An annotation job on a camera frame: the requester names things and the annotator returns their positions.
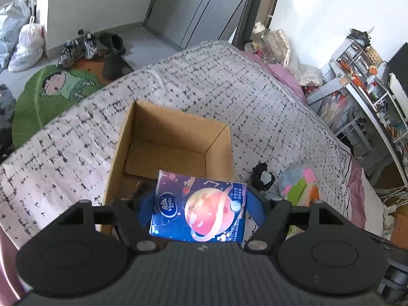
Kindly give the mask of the black lace cloth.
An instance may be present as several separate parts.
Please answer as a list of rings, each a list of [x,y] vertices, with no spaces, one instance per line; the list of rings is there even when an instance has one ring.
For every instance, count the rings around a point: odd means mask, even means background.
[[[258,192],[268,191],[275,183],[275,176],[268,170],[265,162],[258,163],[251,172],[250,184]]]

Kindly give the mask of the blue pink plush toy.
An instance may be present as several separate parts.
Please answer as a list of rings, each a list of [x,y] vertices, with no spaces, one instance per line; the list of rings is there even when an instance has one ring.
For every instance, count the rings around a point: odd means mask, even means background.
[[[309,207],[320,200],[315,172],[307,166],[291,167],[278,179],[279,195],[293,206]]]

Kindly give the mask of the blue tissue pack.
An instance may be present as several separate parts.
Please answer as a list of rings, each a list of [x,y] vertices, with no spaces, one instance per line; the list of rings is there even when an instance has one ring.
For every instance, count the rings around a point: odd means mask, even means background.
[[[244,238],[247,185],[160,171],[149,233],[194,243]]]

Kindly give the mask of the white black patterned bedspread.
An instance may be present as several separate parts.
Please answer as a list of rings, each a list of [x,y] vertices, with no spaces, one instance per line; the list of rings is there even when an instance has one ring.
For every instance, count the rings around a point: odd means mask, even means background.
[[[1,165],[1,228],[21,247],[81,199],[100,205],[132,104],[154,104],[198,145],[230,132],[237,181],[266,162],[275,175],[309,164],[320,197],[352,216],[351,154],[294,93],[226,42],[187,49],[124,76],[65,111]]]

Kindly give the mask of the cardboard box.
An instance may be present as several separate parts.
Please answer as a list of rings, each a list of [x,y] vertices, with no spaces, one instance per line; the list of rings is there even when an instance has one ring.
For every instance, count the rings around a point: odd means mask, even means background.
[[[134,101],[116,145],[104,204],[132,196],[138,182],[156,179],[161,170],[232,181],[230,127],[147,101]]]

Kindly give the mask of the dark green slippers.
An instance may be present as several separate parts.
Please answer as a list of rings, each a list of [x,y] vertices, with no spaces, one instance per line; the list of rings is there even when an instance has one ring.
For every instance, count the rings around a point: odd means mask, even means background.
[[[99,36],[99,42],[107,48],[104,55],[104,66],[102,68],[102,77],[109,81],[121,78],[133,70],[122,56],[126,53],[122,38],[110,32],[103,32]]]

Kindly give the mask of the pink bed sheet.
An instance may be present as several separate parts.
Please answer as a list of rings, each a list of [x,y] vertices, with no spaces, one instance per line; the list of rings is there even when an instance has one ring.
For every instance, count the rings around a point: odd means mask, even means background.
[[[246,57],[257,63],[266,73],[274,76],[277,80],[279,80],[283,85],[289,88],[294,95],[300,99],[304,104],[307,105],[307,100],[304,95],[299,82],[293,77],[290,71],[283,67],[280,64],[273,64],[273,63],[265,63],[260,57],[252,54],[241,51]]]

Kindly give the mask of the white desk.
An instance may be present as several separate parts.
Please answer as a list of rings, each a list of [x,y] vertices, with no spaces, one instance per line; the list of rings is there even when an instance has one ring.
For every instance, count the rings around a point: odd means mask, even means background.
[[[407,186],[407,174],[405,172],[404,164],[402,163],[401,155],[398,154],[396,146],[391,139],[389,132],[384,125],[380,122],[379,117],[376,114],[376,109],[360,87],[356,87],[354,83],[349,79],[348,75],[342,70],[339,63],[336,60],[331,60],[329,63],[335,77],[326,84],[319,87],[317,90],[306,96],[308,104],[312,104],[323,97],[331,94],[332,92],[339,91],[341,89],[347,89],[349,94],[358,103],[360,108],[364,111],[365,115],[371,121],[372,125],[376,129],[377,133],[384,142],[387,150],[392,157],[404,186]]]

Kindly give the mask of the dark fluffy blanket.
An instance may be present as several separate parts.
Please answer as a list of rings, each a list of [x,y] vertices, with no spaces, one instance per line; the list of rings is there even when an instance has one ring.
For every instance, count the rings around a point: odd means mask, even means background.
[[[0,157],[3,162],[14,151],[12,121],[15,116],[16,99],[5,84],[0,86],[0,91]]]

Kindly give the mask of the camouflage sneaker pair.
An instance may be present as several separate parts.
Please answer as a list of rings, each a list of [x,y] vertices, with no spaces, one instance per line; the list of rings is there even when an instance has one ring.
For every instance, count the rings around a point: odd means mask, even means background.
[[[69,69],[81,58],[93,59],[100,55],[97,37],[90,32],[80,30],[77,39],[67,41],[57,61],[57,68]]]

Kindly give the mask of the white plastic bag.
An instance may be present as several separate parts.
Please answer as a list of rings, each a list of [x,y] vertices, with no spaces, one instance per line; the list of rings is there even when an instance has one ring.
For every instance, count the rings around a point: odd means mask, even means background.
[[[43,27],[38,23],[24,25],[19,33],[19,41],[8,63],[8,70],[12,73],[33,67],[44,53]]]

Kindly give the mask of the white desk organizer shelf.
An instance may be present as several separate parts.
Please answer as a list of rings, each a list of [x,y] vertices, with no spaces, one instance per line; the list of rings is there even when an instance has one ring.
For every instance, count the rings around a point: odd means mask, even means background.
[[[332,54],[331,61],[340,69],[349,81],[357,88],[368,92],[374,86],[385,86],[387,76],[384,75],[385,63],[370,45],[365,46],[362,40],[347,36],[340,47]]]

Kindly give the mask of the clear plastic jar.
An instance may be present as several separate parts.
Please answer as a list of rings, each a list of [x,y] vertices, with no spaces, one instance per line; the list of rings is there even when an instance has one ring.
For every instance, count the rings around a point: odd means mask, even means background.
[[[267,35],[268,31],[265,25],[263,25],[263,23],[260,21],[255,23],[254,28],[252,29],[251,39],[245,44],[244,51],[247,53],[253,53],[263,58],[270,56],[272,53],[266,38]]]

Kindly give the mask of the grey door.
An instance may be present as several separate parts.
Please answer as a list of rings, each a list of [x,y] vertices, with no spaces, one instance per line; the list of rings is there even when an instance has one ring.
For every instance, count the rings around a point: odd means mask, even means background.
[[[247,0],[151,0],[144,27],[183,50],[204,41],[227,40]]]

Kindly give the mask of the large grey plastic bag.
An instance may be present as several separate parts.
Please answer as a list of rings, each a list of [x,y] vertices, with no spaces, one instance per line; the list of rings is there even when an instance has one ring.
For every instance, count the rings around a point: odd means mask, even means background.
[[[1,7],[0,16],[0,63],[1,70],[7,68],[15,46],[19,40],[21,28],[31,17],[26,0],[12,0]]]

